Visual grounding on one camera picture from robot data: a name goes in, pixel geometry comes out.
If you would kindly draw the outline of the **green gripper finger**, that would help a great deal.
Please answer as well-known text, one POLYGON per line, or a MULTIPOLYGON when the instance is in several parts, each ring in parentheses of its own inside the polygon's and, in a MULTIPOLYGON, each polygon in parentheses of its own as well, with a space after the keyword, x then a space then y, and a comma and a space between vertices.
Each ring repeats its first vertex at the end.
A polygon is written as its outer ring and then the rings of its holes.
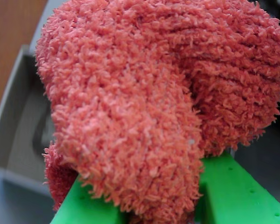
POLYGON ((202 160, 198 224, 280 224, 280 202, 229 153, 202 160))
POLYGON ((52 224, 127 224, 128 214, 112 201, 93 198, 91 185, 82 185, 80 176, 72 184, 66 198, 53 217, 52 224))

